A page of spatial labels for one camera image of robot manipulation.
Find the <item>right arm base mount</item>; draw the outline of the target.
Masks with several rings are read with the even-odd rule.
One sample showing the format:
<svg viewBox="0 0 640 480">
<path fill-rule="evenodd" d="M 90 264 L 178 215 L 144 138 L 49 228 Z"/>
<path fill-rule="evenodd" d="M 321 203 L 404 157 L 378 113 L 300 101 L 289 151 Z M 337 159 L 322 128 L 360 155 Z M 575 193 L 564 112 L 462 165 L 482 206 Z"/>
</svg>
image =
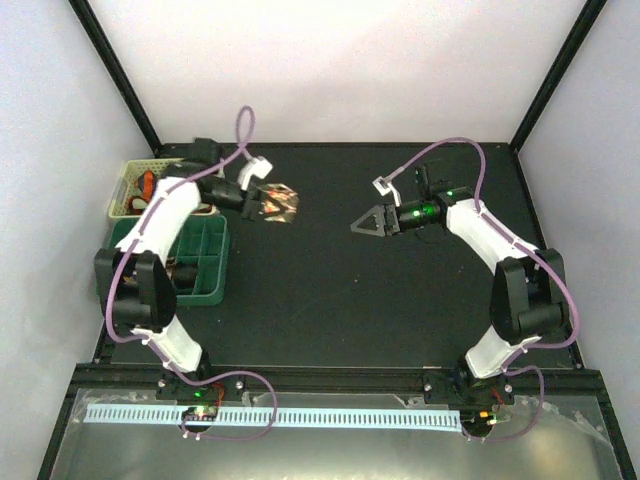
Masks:
<svg viewBox="0 0 640 480">
<path fill-rule="evenodd" d="M 426 401 L 446 403 L 450 407 L 480 408 L 514 402 L 513 394 L 506 390 L 504 375 L 479 379 L 465 369 L 425 369 L 422 371 L 422 383 Z"/>
</svg>

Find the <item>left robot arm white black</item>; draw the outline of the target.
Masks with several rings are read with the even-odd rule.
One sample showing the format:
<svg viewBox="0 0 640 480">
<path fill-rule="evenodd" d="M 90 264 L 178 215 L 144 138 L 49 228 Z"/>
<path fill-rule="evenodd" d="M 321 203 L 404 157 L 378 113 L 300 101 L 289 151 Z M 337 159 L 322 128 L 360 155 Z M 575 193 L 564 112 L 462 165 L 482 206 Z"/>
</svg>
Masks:
<svg viewBox="0 0 640 480">
<path fill-rule="evenodd" d="M 177 294 L 166 271 L 171 247 L 187 219 L 203 203 L 256 209 L 251 181 L 272 170 L 269 160 L 240 144 L 228 158 L 186 157 L 161 173 L 151 200 L 131 230 L 112 248 L 100 249 L 94 271 L 105 327 L 120 344 L 139 341 L 163 366 L 180 373 L 179 386 L 193 399 L 207 397 L 215 376 L 208 354 L 177 315 Z"/>
</svg>

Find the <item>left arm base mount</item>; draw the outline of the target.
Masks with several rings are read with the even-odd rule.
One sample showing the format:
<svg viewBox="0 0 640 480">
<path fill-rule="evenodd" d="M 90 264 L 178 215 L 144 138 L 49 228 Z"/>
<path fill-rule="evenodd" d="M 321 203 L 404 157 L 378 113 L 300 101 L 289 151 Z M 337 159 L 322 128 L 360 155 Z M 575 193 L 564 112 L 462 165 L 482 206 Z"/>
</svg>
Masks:
<svg viewBox="0 0 640 480">
<path fill-rule="evenodd" d="M 191 385 L 175 373 L 164 370 L 156 375 L 152 382 L 155 384 L 158 400 L 172 400 L 177 403 L 204 402 L 214 403 L 222 395 L 223 400 L 237 400 L 244 392 L 250 379 L 246 373 L 237 370 L 222 372 L 213 370 L 211 373 L 197 378 L 195 373 L 187 374 L 187 378 L 195 382 L 203 382 L 214 377 L 213 382 L 203 385 Z"/>
</svg>

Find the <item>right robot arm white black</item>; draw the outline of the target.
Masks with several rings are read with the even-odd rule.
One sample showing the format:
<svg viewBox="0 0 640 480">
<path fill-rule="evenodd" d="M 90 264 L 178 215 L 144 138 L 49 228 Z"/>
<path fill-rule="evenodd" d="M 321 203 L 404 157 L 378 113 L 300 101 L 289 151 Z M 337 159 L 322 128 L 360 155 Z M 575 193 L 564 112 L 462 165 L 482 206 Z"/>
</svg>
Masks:
<svg viewBox="0 0 640 480">
<path fill-rule="evenodd" d="M 425 166 L 415 171 L 419 197 L 404 202 L 390 183 L 377 179 L 381 195 L 392 202 L 371 207 L 351 223 L 354 233 L 391 237 L 440 225 L 464 241 L 493 276 L 490 325 L 459 360 L 452 375 L 457 396 L 476 403 L 491 390 L 518 355 L 569 321 L 568 302 L 559 286 L 564 279 L 562 256 L 522 241 L 475 199 L 467 187 L 432 181 Z"/>
</svg>

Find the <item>floral patterned tie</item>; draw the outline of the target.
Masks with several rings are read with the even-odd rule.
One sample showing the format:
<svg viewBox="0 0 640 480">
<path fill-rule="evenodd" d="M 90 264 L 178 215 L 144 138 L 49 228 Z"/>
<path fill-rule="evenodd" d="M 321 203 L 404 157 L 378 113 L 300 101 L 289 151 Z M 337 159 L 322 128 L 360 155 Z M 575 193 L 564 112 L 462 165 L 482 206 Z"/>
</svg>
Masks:
<svg viewBox="0 0 640 480">
<path fill-rule="evenodd" d="M 292 223 L 298 212 L 299 194 L 282 183 L 259 185 L 258 217 L 267 222 Z"/>
</svg>

